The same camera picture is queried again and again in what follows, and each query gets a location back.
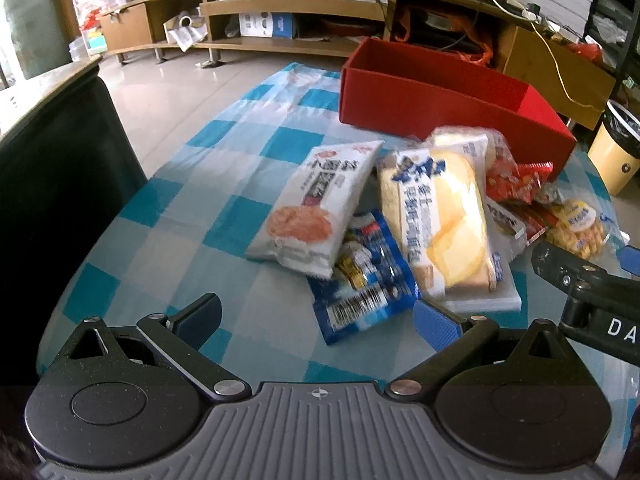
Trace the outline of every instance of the white lettering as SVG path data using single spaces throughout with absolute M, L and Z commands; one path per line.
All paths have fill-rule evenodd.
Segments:
M 618 326 L 614 329 L 613 325 L 617 323 Z M 607 332 L 609 335 L 618 335 L 620 333 L 620 329 L 622 328 L 622 323 L 620 323 L 619 319 L 613 318 L 611 320 L 611 326 L 609 327 L 609 331 Z
M 636 342 L 636 326 L 635 325 L 631 330 L 629 330 L 629 333 L 625 335 L 625 338 L 623 339 L 623 341 L 626 341 L 627 339 L 631 339 L 632 343 Z

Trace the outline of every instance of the wooden tv stand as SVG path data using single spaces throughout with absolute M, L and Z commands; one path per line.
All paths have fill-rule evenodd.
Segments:
M 328 41 L 305 41 L 286 38 L 227 38 L 225 26 L 232 14 L 260 12 L 290 12 L 364 18 L 384 23 L 383 39 L 391 41 L 396 7 L 404 3 L 435 3 L 468 9 L 471 17 L 478 12 L 478 23 L 495 31 L 493 66 L 497 70 L 532 84 L 558 113 L 594 128 L 606 106 L 614 79 L 589 61 L 572 54 L 566 48 L 549 42 L 560 66 L 564 84 L 574 100 L 591 107 L 580 106 L 569 100 L 562 90 L 555 63 L 543 40 L 531 30 L 527 20 L 508 15 L 493 4 L 479 0 L 134 0 L 114 9 L 100 18 L 106 39 L 107 54 L 122 54 L 137 50 L 154 49 L 158 62 L 165 61 L 164 49 L 177 48 L 166 41 L 163 24 L 183 10 L 200 7 L 207 17 L 207 39 L 194 45 L 205 48 L 215 64 L 220 50 L 253 50 L 315 54 L 347 58 L 357 43 L 348 38 L 330 37 Z

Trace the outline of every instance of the cookie image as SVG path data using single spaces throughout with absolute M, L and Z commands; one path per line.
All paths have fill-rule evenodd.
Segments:
M 307 244 L 327 240 L 334 229 L 329 213 L 318 206 L 284 206 L 271 212 L 266 222 L 271 238 L 292 237 Z

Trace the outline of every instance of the blue snack package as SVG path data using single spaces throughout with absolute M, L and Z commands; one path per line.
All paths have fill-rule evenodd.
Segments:
M 377 209 L 351 219 L 332 279 L 307 279 L 328 345 L 412 308 L 420 298 L 411 269 Z

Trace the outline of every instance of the gray ridged plate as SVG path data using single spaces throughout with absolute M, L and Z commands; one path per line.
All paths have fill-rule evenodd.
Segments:
M 454 449 L 416 404 L 399 404 L 373 384 L 267 383 L 253 398 L 215 407 L 173 454 L 105 472 L 47 463 L 45 480 L 602 480 L 580 466 L 547 475 L 509 473 Z

